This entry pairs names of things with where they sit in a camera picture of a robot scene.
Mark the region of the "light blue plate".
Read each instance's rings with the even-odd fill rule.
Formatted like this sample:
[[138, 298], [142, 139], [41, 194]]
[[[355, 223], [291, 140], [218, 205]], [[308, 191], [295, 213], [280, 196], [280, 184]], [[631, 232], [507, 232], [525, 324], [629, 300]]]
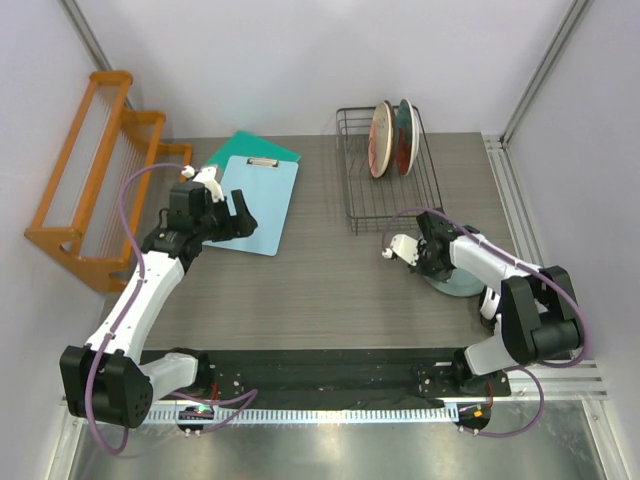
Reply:
[[420, 226], [422, 237], [427, 241], [439, 240], [443, 244], [443, 250], [448, 260], [454, 267], [452, 276], [448, 282], [437, 282], [426, 278], [430, 284], [441, 293], [454, 297], [473, 297], [479, 295], [484, 284], [473, 274], [456, 267], [452, 260], [450, 247], [454, 240], [468, 240], [468, 236], [461, 232], [450, 222], [438, 220], [429, 214]]

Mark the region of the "red teal floral plate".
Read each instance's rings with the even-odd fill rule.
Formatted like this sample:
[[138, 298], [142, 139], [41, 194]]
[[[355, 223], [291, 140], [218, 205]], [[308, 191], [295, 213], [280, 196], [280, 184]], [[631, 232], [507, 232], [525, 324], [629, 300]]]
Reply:
[[408, 175], [418, 155], [419, 127], [417, 115], [407, 99], [402, 99], [396, 112], [396, 165], [400, 175]]

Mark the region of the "pink cream plate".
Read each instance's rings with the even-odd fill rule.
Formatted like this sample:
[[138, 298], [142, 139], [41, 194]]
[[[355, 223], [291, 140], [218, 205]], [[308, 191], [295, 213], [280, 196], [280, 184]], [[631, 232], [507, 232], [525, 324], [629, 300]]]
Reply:
[[394, 146], [395, 113], [388, 100], [374, 109], [369, 131], [368, 165], [373, 178], [385, 175]]

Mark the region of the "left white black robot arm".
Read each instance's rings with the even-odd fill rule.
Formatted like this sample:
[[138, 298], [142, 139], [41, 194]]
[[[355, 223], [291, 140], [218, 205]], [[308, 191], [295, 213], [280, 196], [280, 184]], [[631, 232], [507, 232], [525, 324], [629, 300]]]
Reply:
[[213, 375], [206, 353], [174, 348], [142, 364], [142, 350], [165, 301], [204, 242], [246, 238], [257, 226], [239, 189], [214, 199], [203, 182], [172, 186], [169, 205], [144, 239], [141, 260], [115, 307], [84, 346], [69, 346], [61, 355], [64, 392], [73, 416], [133, 429], [157, 400], [177, 391], [200, 399], [211, 391]]

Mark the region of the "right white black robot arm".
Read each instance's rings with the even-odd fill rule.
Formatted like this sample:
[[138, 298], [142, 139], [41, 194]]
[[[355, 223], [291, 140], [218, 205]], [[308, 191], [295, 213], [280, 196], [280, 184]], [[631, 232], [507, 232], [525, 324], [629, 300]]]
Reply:
[[460, 226], [438, 210], [416, 217], [418, 239], [404, 254], [411, 271], [442, 293], [478, 295], [491, 337], [454, 354], [451, 380], [472, 395], [500, 371], [546, 363], [574, 350], [587, 336], [568, 272], [518, 259], [478, 230]]

